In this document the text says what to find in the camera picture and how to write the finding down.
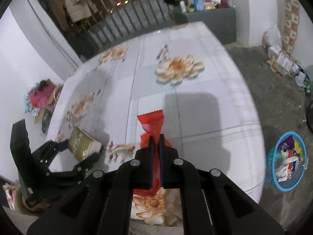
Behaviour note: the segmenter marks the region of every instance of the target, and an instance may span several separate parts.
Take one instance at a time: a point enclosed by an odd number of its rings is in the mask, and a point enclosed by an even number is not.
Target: concrete floor
[[[265,185],[260,205],[285,229],[292,228],[313,198],[313,135],[304,112],[305,93],[288,76],[281,77],[270,70],[267,53],[262,47],[226,46],[251,91],[264,134],[266,151],[287,131],[297,132],[306,144],[309,165],[295,189],[281,192]]]

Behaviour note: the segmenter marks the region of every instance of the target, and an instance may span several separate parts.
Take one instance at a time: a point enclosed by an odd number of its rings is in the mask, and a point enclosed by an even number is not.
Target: railing
[[[163,0],[96,0],[95,4],[99,13],[79,25],[70,23],[74,35],[96,43],[95,53],[118,39],[172,20]]]

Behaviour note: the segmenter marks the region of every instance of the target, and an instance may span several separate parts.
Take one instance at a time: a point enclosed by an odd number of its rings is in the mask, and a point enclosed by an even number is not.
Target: blue plastic basket
[[[275,161],[277,157],[277,148],[278,145],[286,139],[288,136],[292,135],[293,138],[299,143],[299,146],[303,150],[304,162],[299,163],[297,171],[292,173],[290,179],[278,182],[275,175]],[[284,133],[278,140],[275,147],[273,147],[266,155],[266,174],[265,174],[265,183],[274,184],[277,188],[283,192],[288,192],[294,189],[297,184],[299,184],[300,180],[303,177],[303,173],[306,170],[307,166],[307,157],[306,157],[306,146],[302,140],[302,138],[295,132],[286,132]]]

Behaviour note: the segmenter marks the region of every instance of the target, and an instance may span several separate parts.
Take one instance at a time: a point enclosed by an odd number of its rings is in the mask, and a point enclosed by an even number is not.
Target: metal rivet
[[[174,164],[176,164],[176,165],[182,165],[184,163],[184,161],[182,160],[182,159],[175,159],[174,160]]]
[[[221,172],[218,169],[211,170],[211,174],[214,177],[219,177],[221,175]]]
[[[137,160],[137,159],[134,159],[134,160],[130,161],[130,165],[132,165],[132,166],[138,166],[139,164],[140,164],[140,161]]]
[[[93,176],[95,178],[99,178],[99,177],[102,177],[103,175],[103,172],[101,170],[96,170],[94,173],[93,173]]]

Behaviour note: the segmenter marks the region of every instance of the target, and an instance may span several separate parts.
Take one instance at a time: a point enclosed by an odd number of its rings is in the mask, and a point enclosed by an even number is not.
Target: red candy wrapper
[[[140,136],[141,144],[140,148],[145,148],[149,144],[150,135],[154,139],[154,149],[157,150],[159,144],[159,138],[161,134],[161,129],[163,126],[164,115],[163,110],[157,110],[150,113],[137,116],[139,122],[142,125],[143,130],[146,132]],[[165,145],[171,147],[170,142],[165,140]],[[159,151],[154,151],[153,155],[153,185],[149,190],[134,189],[134,194],[140,196],[154,196],[158,190],[161,188],[161,175],[160,175],[160,160]]]

